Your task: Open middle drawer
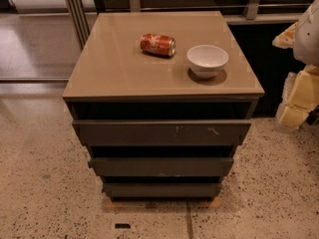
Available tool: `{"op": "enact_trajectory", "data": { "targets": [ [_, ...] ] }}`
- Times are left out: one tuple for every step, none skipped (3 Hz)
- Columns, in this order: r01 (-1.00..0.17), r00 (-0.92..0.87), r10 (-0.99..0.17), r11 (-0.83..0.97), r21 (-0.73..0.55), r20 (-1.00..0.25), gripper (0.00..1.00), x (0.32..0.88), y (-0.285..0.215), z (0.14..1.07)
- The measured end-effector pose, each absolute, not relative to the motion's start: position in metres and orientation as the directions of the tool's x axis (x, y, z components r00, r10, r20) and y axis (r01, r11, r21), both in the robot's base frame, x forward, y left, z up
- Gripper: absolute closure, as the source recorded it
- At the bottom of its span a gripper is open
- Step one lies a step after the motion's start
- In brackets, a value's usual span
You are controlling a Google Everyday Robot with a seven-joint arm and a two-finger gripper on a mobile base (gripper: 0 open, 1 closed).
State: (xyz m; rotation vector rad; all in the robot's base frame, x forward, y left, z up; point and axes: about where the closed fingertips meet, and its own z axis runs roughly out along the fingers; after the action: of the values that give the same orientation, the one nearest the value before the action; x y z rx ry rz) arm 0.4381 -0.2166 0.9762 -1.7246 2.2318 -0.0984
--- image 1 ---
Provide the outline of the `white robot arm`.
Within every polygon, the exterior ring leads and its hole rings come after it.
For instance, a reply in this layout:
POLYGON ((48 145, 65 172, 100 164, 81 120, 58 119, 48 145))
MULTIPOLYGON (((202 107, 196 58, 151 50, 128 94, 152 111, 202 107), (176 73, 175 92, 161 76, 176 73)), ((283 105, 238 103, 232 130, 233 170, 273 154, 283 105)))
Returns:
POLYGON ((276 36, 272 45, 290 48, 294 58, 305 65, 298 74, 288 74, 276 114, 279 124, 297 129, 319 106, 319 0, 276 36))

